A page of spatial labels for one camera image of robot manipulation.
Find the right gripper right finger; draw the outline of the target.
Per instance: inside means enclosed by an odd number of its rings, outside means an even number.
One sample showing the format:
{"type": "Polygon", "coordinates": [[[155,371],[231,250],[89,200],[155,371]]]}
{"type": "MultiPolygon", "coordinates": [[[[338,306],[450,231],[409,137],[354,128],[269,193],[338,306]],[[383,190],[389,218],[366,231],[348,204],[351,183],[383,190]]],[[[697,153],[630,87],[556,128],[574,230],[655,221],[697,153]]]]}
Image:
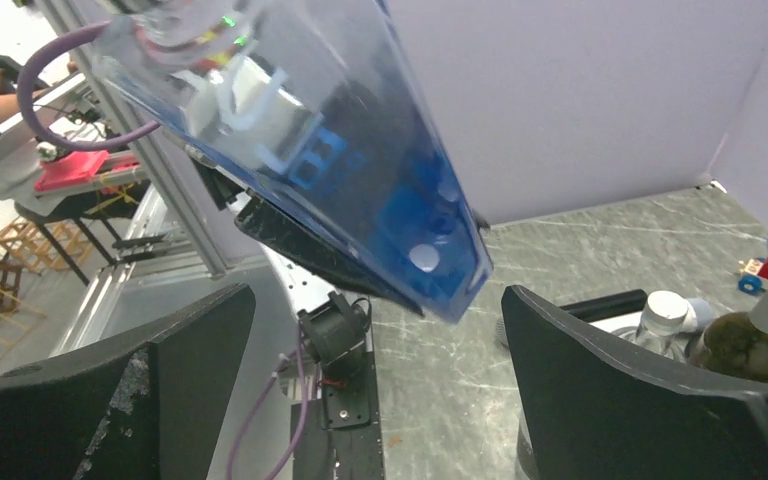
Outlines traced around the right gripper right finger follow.
{"type": "Polygon", "coordinates": [[[501,299],[543,479],[768,479],[768,384],[656,355],[521,286],[501,299]]]}

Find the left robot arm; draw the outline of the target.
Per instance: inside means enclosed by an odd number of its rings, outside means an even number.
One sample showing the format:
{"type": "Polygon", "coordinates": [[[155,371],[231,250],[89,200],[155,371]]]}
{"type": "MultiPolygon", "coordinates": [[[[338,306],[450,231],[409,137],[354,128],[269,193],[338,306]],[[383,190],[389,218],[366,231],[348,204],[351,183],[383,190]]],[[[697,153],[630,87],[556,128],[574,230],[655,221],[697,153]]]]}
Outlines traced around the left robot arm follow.
{"type": "Polygon", "coordinates": [[[251,190],[235,222],[260,241],[291,311],[295,345],[235,433],[228,479],[386,476],[371,298],[347,260],[251,190]]]}

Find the blue square glass bottle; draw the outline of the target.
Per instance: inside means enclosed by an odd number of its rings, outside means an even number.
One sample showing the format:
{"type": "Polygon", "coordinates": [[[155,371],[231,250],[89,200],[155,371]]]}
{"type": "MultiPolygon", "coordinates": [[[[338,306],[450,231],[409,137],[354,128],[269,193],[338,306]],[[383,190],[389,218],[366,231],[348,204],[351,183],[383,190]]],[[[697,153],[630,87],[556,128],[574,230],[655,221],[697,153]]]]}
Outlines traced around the blue square glass bottle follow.
{"type": "Polygon", "coordinates": [[[492,273],[477,222],[379,1],[156,1],[93,42],[99,77],[229,178],[455,323],[492,273]],[[190,74],[249,57],[319,115],[289,170],[242,168],[187,133],[190,74]]]}

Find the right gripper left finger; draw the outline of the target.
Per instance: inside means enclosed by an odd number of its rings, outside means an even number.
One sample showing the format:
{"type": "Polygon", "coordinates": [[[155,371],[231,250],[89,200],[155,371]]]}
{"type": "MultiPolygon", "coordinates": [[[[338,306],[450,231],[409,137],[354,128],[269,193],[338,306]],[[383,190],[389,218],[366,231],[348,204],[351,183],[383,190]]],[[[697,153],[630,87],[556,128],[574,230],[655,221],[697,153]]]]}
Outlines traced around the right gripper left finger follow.
{"type": "Polygon", "coordinates": [[[235,284],[0,376],[0,479],[203,479],[253,325],[235,284]]]}

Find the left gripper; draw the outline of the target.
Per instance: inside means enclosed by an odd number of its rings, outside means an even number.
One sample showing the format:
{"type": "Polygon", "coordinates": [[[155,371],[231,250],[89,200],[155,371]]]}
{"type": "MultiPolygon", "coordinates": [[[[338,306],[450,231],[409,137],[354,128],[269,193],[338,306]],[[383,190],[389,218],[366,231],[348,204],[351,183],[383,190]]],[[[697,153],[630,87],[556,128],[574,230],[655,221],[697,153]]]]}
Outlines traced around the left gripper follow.
{"type": "MultiPolygon", "coordinates": [[[[246,191],[244,186],[217,170],[200,150],[186,145],[185,153],[219,210],[227,210],[246,191]]],[[[235,218],[235,225],[246,236],[338,289],[388,300],[416,315],[423,314],[416,302],[389,286],[379,275],[261,197],[253,197],[245,204],[235,218]]]]}

